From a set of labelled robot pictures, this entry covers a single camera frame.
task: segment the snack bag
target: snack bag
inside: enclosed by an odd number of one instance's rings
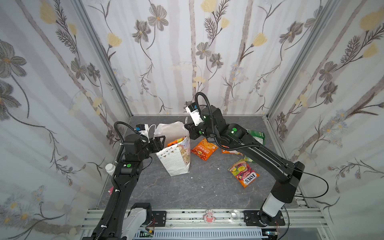
[[[206,161],[217,149],[218,146],[208,142],[206,138],[203,138],[203,140],[201,140],[201,142],[199,142],[199,144],[197,144],[196,147],[191,150],[191,152]]]
[[[174,144],[176,144],[176,143],[182,142],[183,140],[184,140],[184,137],[181,137],[181,138],[179,138],[179,139],[176,139],[175,141],[168,143],[168,144],[167,144],[167,147],[170,147],[170,146],[172,146],[172,145],[174,145]]]
[[[242,153],[240,153],[240,152],[238,152],[238,151],[236,151],[236,150],[233,150],[233,151],[227,151],[227,150],[221,149],[221,152],[222,152],[222,153],[236,154],[236,155],[239,155],[239,154],[243,155]]]
[[[253,180],[255,180],[259,174],[257,174],[248,164],[241,159],[236,162],[232,167],[228,169],[237,180],[246,188]]]
[[[263,132],[258,132],[258,131],[249,130],[249,129],[247,129],[247,131],[256,141],[258,141],[262,145],[265,144],[265,134]]]

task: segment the paper gift bag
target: paper gift bag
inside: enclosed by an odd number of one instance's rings
[[[189,131],[185,129],[182,122],[174,122],[171,124],[160,123],[156,129],[154,136],[166,137],[164,146],[168,143],[184,137],[183,141],[172,146],[165,147],[156,155],[160,159],[163,166],[171,176],[188,173],[190,164],[190,139]]]

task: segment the wire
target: wire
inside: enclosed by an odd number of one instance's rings
[[[275,158],[277,158],[277,159],[284,165],[284,163],[280,160],[280,158],[278,158],[275,154],[273,154],[273,153],[272,153],[271,151],[269,151],[267,148],[264,148],[264,149],[267,150],[270,154],[272,154]],[[323,181],[327,184],[327,190],[325,190],[325,192],[324,192],[323,194],[321,194],[321,195],[318,195],[318,196],[316,196],[316,197],[305,197],[305,196],[300,196],[300,197],[302,197],[302,198],[311,198],[311,199],[313,199],[313,198],[322,197],[322,196],[324,196],[324,195],[328,192],[328,190],[329,190],[329,184],[328,184],[328,182],[327,182],[324,178],[319,177],[319,176],[317,176],[317,175],[314,175],[314,174],[312,174],[312,173],[303,172],[303,171],[294,169],[294,168],[292,168],[292,167],[290,167],[290,166],[287,166],[287,165],[285,165],[285,166],[286,166],[287,168],[290,168],[290,169],[294,170],[294,171],[298,171],[298,172],[305,173],[305,174],[308,174],[308,175],[311,175],[311,176],[314,176],[314,177],[318,177],[318,178],[320,178],[321,180],[323,180]]]
[[[287,209],[285,208],[285,206],[283,206],[283,207],[284,207],[285,211],[287,212],[287,217],[288,217],[288,227],[287,227],[287,231],[285,231],[285,233],[284,233],[283,235],[281,235],[281,237],[280,237],[278,240],[282,239],[283,236],[288,232],[289,224],[290,224],[290,222],[289,222],[289,214],[288,214],[288,211],[287,211]]]
[[[285,165],[285,164],[283,163],[283,161],[280,160],[280,157],[277,157],[275,154],[273,154],[271,151],[269,151],[269,150],[268,150],[267,148],[265,148],[263,145],[260,145],[260,144],[245,144],[245,145],[243,145],[243,146],[239,146],[239,147],[230,147],[230,148],[228,148],[228,147],[223,147],[223,146],[218,142],[217,136],[216,136],[216,134],[215,134],[215,126],[214,126],[214,121],[213,121],[214,116],[213,116],[213,114],[212,114],[211,105],[210,105],[210,103],[209,103],[209,100],[208,100],[207,96],[206,96],[204,93],[202,93],[202,92],[198,92],[198,93],[196,93],[196,95],[195,95],[196,108],[197,108],[197,110],[199,111],[199,114],[200,114],[201,119],[203,119],[203,115],[201,114],[201,110],[200,110],[199,102],[198,102],[198,100],[197,100],[198,96],[200,96],[200,95],[204,98],[204,100],[205,100],[205,102],[206,102],[206,104],[207,104],[207,108],[208,108],[208,112],[209,112],[209,118],[210,118],[210,122],[211,122],[212,135],[213,135],[213,137],[214,137],[214,139],[215,139],[215,143],[216,143],[216,145],[219,146],[219,148],[224,149],[224,150],[227,150],[227,151],[233,151],[233,150],[237,150],[237,149],[241,149],[241,148],[246,148],[246,147],[256,147],[256,148],[261,148],[261,147],[262,147],[263,149],[267,150],[270,154],[272,154],[276,159],[278,159],[278,160],[279,160],[284,166],[286,166],[287,168],[290,168],[290,169],[292,169],[292,170],[294,170],[294,171],[298,171],[298,172],[301,172],[301,173],[305,173],[305,174],[308,174],[308,175],[312,175],[312,176],[318,177],[318,178],[320,178],[321,180],[323,180],[323,181],[327,184],[327,190],[326,190],[323,194],[321,194],[321,195],[319,195],[319,196],[316,196],[316,197],[304,197],[304,196],[301,196],[301,197],[303,197],[303,198],[311,198],[311,199],[313,199],[313,198],[322,197],[322,196],[324,196],[324,195],[328,192],[328,190],[329,190],[329,184],[328,184],[328,182],[327,182],[324,178],[319,177],[319,176],[314,175],[314,174],[311,174],[311,173],[308,173],[308,172],[303,172],[303,171],[300,171],[300,170],[296,170],[296,169],[294,169],[294,168],[292,168],[292,167],[290,167],[290,166]]]
[[[145,168],[143,168],[143,170],[141,170],[141,171],[144,171],[144,169],[146,169],[147,167],[149,167],[149,165],[152,163],[153,158],[152,158],[152,156],[149,156],[149,157],[151,158],[151,162],[148,164],[148,166],[146,166]]]

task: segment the metal frame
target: metal frame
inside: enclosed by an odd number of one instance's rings
[[[262,229],[259,227],[248,227],[244,222],[244,210],[259,210],[259,209],[238,209],[240,211],[240,220],[231,221],[231,211],[233,209],[212,209],[216,218],[214,223],[205,223],[203,216],[206,209],[153,209],[153,211],[167,211],[166,226],[156,227],[156,230],[162,232],[172,232],[177,229],[178,232],[187,231],[190,229],[204,229],[207,232],[215,230],[256,230]],[[330,234],[329,227],[325,221],[323,214],[318,208],[287,208],[290,218],[290,228],[317,228],[320,236],[325,236],[324,239],[334,240]],[[104,210],[88,210],[85,220],[80,228],[79,236],[90,237],[93,229],[99,223]],[[287,213],[282,210],[282,214],[286,223],[288,223]]]
[[[272,116],[275,111],[277,110],[277,106],[282,101],[285,93],[287,93],[287,90],[289,86],[291,85],[294,77],[296,76],[297,72],[301,68],[304,60],[309,55],[310,51],[312,50],[313,46],[316,43],[317,38],[321,34],[322,30],[325,28],[325,26],[328,23],[328,20],[331,18],[334,10],[336,9],[337,5],[339,4],[340,0],[328,0],[325,4],[325,7],[322,11],[322,13],[319,16],[319,20],[315,23],[313,26],[312,31],[310,32],[310,36],[305,41],[303,48],[301,49],[299,55],[297,56],[292,68],[287,74],[287,77],[283,81],[283,84],[281,85],[279,91],[276,94],[276,98],[273,100],[267,116]]]
[[[96,54],[98,55],[100,61],[103,64],[103,67],[104,67],[104,69],[105,69],[105,71],[106,71],[106,73],[107,73],[107,75],[111,81],[113,88],[115,89],[115,92],[116,92],[116,94],[117,94],[117,96],[118,96],[118,98],[119,98],[119,100],[123,106],[124,113],[126,114],[128,119],[130,119],[133,116],[132,111],[129,108],[127,101],[125,100],[125,96],[124,96],[124,94],[123,94],[123,92],[119,86],[119,82],[116,79],[115,74],[113,73],[112,67],[109,63],[109,60],[108,60],[106,54],[105,54],[105,50],[103,48],[103,45],[101,44],[101,42],[97,36],[97,33],[92,26],[92,23],[88,17],[87,12],[85,11],[83,3],[81,2],[81,0],[71,0],[71,2],[75,8],[75,11],[76,11],[78,17],[80,18],[80,21],[83,24],[83,27],[86,30],[88,37],[90,38],[90,40],[92,42],[92,45],[95,49]]]

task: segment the fox's candy bag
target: fox's candy bag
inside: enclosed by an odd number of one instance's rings
[[[236,150],[228,151],[228,150],[221,149],[221,152],[222,152],[222,153],[236,154],[236,155],[239,155],[239,154],[243,155],[242,153],[240,153],[240,152],[238,152],[238,151],[236,151]]]
[[[259,176],[243,159],[232,165],[228,171],[237,178],[244,188]]]
[[[201,140],[201,142],[199,142],[199,144],[197,144],[196,147],[191,150],[191,152],[206,161],[217,149],[218,146],[208,142],[206,138],[203,138],[203,140]]]

